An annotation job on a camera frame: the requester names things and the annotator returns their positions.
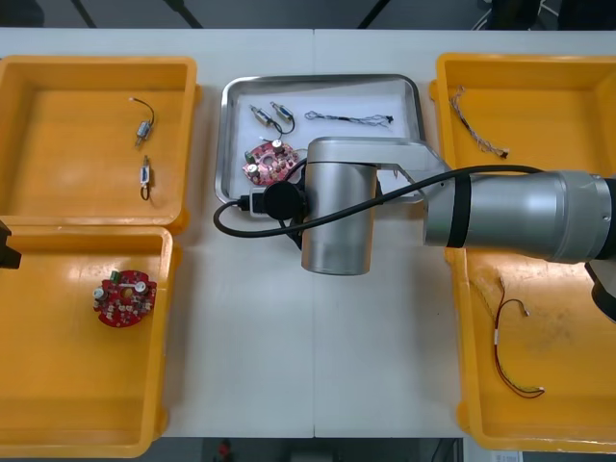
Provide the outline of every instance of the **yellow tray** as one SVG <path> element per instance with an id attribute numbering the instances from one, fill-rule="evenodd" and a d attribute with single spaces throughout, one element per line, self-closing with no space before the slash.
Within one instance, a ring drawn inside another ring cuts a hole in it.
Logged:
<path id="1" fill-rule="evenodd" d="M 190 58 L 9 56 L 0 62 L 0 219 L 7 225 L 187 226 Z M 151 136 L 135 148 L 149 110 Z M 151 200 L 140 167 L 152 168 Z"/>
<path id="2" fill-rule="evenodd" d="M 509 157 L 479 150 L 449 105 L 459 103 L 478 134 Z M 451 167 L 522 164 L 616 172 L 616 58 L 447 54 L 430 86 L 441 151 Z M 583 265 L 518 255 L 446 250 L 451 264 L 462 402 L 460 426 L 488 449 L 616 451 L 616 325 L 594 305 Z M 500 359 L 515 382 L 543 386 L 517 397 L 498 376 L 493 355 L 502 278 Z"/>
<path id="3" fill-rule="evenodd" d="M 178 257 L 160 227 L 14 226 L 0 270 L 0 457 L 135 457 L 160 436 Z M 92 309 L 112 270 L 158 283 L 153 312 L 115 329 Z"/>

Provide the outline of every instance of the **red circuit board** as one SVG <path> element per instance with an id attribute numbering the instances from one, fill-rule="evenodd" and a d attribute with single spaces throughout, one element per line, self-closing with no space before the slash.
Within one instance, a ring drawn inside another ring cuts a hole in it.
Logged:
<path id="1" fill-rule="evenodd" d="M 276 154 L 271 141 L 265 142 L 250 151 L 254 163 L 246 163 L 242 169 L 246 177 L 255 185 L 268 186 L 282 180 L 289 170 L 299 161 L 297 152 L 285 142 L 282 143 L 283 151 Z M 256 165 L 259 173 L 250 176 L 248 167 Z"/>
<path id="2" fill-rule="evenodd" d="M 141 294 L 138 287 L 145 287 Z M 104 294 L 94 300 L 94 311 L 100 313 L 100 321 L 110 327 L 135 325 L 154 309 L 156 283 L 144 272 L 122 271 L 116 282 L 105 279 L 97 291 L 100 289 Z"/>

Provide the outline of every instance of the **robotic arm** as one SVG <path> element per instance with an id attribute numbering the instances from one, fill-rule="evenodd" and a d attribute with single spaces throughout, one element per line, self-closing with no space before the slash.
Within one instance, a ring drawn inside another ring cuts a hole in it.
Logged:
<path id="1" fill-rule="evenodd" d="M 375 197 L 379 169 L 398 170 L 411 185 Z M 527 174 L 485 174 L 490 171 Z M 308 147 L 305 222 L 282 230 L 232 230 L 219 222 L 225 208 L 238 205 L 228 203 L 215 213 L 215 224 L 243 238 L 303 231 L 305 269 L 363 274 L 370 269 L 373 206 L 409 192 L 414 194 L 404 200 L 423 200 L 425 244 L 501 248 L 549 262 L 584 262 L 595 282 L 595 303 L 616 321 L 616 180 L 583 171 L 520 166 L 450 170 L 418 141 L 320 138 Z M 267 202 L 268 190 L 264 198 Z"/>

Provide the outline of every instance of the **table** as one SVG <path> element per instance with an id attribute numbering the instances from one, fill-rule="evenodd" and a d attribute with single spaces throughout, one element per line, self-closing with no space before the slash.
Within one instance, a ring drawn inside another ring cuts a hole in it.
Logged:
<path id="1" fill-rule="evenodd" d="M 0 55 L 186 55 L 198 64 L 189 230 L 167 339 L 166 436 L 457 437 L 450 275 L 421 246 L 421 216 L 377 211 L 372 270 L 309 273 L 284 237 L 237 240 L 212 224 L 219 94 L 247 75 L 402 73 L 420 90 L 445 52 L 613 54 L 614 33 L 0 30 Z M 227 224 L 257 229 L 238 211 Z"/>

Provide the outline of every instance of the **stainless steel tray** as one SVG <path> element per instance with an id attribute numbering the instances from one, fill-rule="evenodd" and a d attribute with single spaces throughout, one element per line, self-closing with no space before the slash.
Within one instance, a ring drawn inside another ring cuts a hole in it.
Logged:
<path id="1" fill-rule="evenodd" d="M 370 94 L 370 90 L 374 89 L 378 94 Z M 276 76 L 276 77 L 244 77 L 236 79 L 229 83 L 222 92 L 222 102 L 220 111 L 220 126 L 218 129 L 218 158 L 216 169 L 216 194 L 222 202 L 238 199 L 240 195 L 248 193 L 252 187 L 247 179 L 242 178 L 241 167 L 244 164 L 244 151 L 255 147 L 263 141 L 260 141 L 257 136 L 249 135 L 246 138 L 247 131 L 260 130 L 263 135 L 274 137 L 271 132 L 266 132 L 259 122 L 251 118 L 249 109 L 246 106 L 246 101 L 250 98 L 253 100 L 270 101 L 271 98 L 279 99 L 279 103 L 288 106 L 295 113 L 297 127 L 304 122 L 304 113 L 297 112 L 293 105 L 286 103 L 289 98 L 307 98 L 305 101 L 320 101 L 323 106 L 324 101 L 334 100 L 336 97 L 346 98 L 348 101 L 353 101 L 353 108 L 340 108 L 337 115 L 358 116 L 358 114 L 350 114 L 348 111 L 354 109 L 355 112 L 363 111 L 363 116 L 377 114 L 378 111 L 372 111 L 368 108 L 370 104 L 377 107 L 376 101 L 379 101 L 379 94 L 388 95 L 388 98 L 400 99 L 400 111 L 404 120 L 395 120 L 401 126 L 397 126 L 397 134 L 389 134 L 381 132 L 378 136 L 390 136 L 395 138 L 409 138 L 411 140 L 425 140 L 424 124 L 422 119 L 422 110 L 420 107 L 420 98 L 417 92 L 417 87 L 408 78 L 398 74 L 349 74 L 349 75 L 295 75 L 295 76 Z M 268 106 L 262 105 L 266 111 L 273 115 L 273 110 Z M 317 112 L 319 105 L 313 108 Z M 355 130 L 358 127 L 350 127 L 352 124 L 333 125 L 337 131 Z M 315 131 L 314 125 L 311 128 L 311 133 Z M 361 136 L 374 136 L 373 127 L 360 127 L 365 133 Z M 319 136 L 332 135 L 347 135 L 347 134 L 332 134 L 331 125 L 323 126 L 322 134 Z M 348 134 L 347 136 L 357 136 L 356 134 Z M 295 145 L 295 148 L 307 147 Z M 393 175 L 392 172 L 383 172 L 383 174 Z M 393 177 L 388 177 L 390 182 L 394 182 Z M 390 185 L 391 188 L 383 187 L 386 193 L 399 186 L 404 186 L 405 181 L 402 179 L 402 184 L 396 180 L 395 184 Z"/>

